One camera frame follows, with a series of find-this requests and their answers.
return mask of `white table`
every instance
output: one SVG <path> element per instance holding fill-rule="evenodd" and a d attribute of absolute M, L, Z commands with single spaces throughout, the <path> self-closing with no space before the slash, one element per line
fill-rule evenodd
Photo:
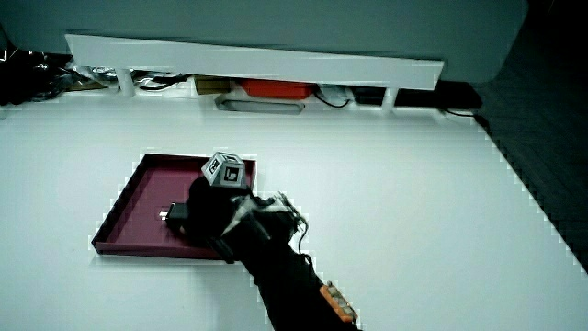
<path fill-rule="evenodd" d="M 270 330 L 243 266 L 89 245 L 144 153 L 258 161 L 365 330 L 585 330 L 588 279 L 485 132 L 419 112 L 63 95 L 0 121 L 0 329 Z"/>

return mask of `black cable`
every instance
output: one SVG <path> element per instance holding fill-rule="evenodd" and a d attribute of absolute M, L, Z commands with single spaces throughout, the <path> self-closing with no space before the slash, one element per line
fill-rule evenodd
<path fill-rule="evenodd" d="M 160 86 L 154 86 L 154 87 L 140 86 L 139 88 L 142 90 L 145 90 L 145 91 L 159 91 L 159 90 L 163 90 L 164 88 L 167 88 L 169 86 L 172 86 L 173 84 L 185 82 L 189 76 L 190 76 L 190 74 L 179 74 L 174 77 L 156 76 L 156 77 L 152 78 L 152 82 L 153 83 L 161 83 Z"/>
<path fill-rule="evenodd" d="M 463 114 L 457 114 L 457 113 L 454 113 L 453 111 L 451 111 L 451 110 L 449 110 L 449 109 L 447 109 L 447 108 L 440 108 L 439 110 L 441 110 L 441 111 L 445 111 L 445 112 L 448 112 L 449 114 L 453 114 L 453 115 L 455 115 L 455 116 L 460 116 L 460 117 L 474 117 L 474 115 L 463 115 Z"/>
<path fill-rule="evenodd" d="M 172 86 L 175 83 L 167 83 L 167 84 L 163 84 L 160 86 L 155 86 L 155 87 L 150 87 L 150 86 L 139 86 L 139 88 L 141 90 L 145 90 L 145 91 L 160 91 L 163 90 L 164 88 L 167 88 L 169 86 Z"/>
<path fill-rule="evenodd" d="M 304 232 L 302 233 L 302 235 L 300 236 L 300 240 L 298 241 L 298 253 L 302 254 L 302 250 L 301 250 L 301 246 L 302 246 L 302 239 L 304 239 L 304 236 L 306 235 L 306 233 L 309 231 L 309 224 L 308 223 L 304 223 Z"/>
<path fill-rule="evenodd" d="M 347 100 L 347 101 L 346 101 L 346 102 L 345 102 L 343 105 L 341 105 L 341 106 L 336 106 L 336 105 L 334 105 L 334 104 L 328 103 L 328 102 L 326 102 L 325 100 L 321 99 L 321 97 L 319 97 L 319 95 L 318 95 L 318 94 L 316 94 L 316 92 L 314 92 L 313 94 L 314 94 L 314 96 L 315 96 L 316 98 L 318 98 L 319 100 L 321 100 L 321 101 L 322 101 L 322 102 L 324 102 L 325 104 L 327 104 L 327 105 L 329 105 L 329 106 L 331 106 L 331 107 L 334 107 L 334 108 L 343 108 L 343 107 L 347 106 L 347 104 L 349 103 L 349 101 L 351 101 L 351 100 L 349 100 L 349 99 L 348 99 L 348 100 Z"/>

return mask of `purple tray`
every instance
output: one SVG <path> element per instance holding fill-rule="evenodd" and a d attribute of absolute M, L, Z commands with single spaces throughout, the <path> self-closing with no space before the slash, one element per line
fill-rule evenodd
<path fill-rule="evenodd" d="M 185 202 L 207 157 L 146 154 L 100 226 L 92 245 L 98 254 L 221 259 L 205 243 L 191 245 L 167 228 L 159 216 L 172 202 Z M 243 160 L 247 184 L 254 183 L 255 161 Z"/>

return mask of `robotic hand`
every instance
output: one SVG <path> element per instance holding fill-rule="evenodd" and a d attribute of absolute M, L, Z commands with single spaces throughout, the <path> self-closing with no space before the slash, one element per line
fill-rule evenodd
<path fill-rule="evenodd" d="M 276 331 L 357 330 L 351 305 L 331 282 L 322 283 L 310 257 L 300 254 L 301 239 L 299 253 L 289 246 L 297 228 L 305 224 L 306 234 L 308 224 L 288 198 L 254 196 L 237 155 L 216 153 L 202 171 L 190 187 L 187 217 L 168 218 L 168 226 L 183 229 L 195 243 L 204 239 L 227 263 L 241 261 Z"/>

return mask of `red box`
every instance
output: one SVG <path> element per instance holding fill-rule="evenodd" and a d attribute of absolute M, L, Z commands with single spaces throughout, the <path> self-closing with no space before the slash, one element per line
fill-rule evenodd
<path fill-rule="evenodd" d="M 277 97 L 302 100 L 311 95 L 316 85 L 311 83 L 282 82 L 262 79 L 243 79 L 241 87 L 251 97 Z"/>
<path fill-rule="evenodd" d="M 98 254 L 221 259 L 204 242 L 191 245 L 167 228 L 159 213 L 185 202 L 208 157 L 146 154 L 100 226 L 92 245 Z M 243 160 L 247 184 L 254 184 L 255 161 Z"/>

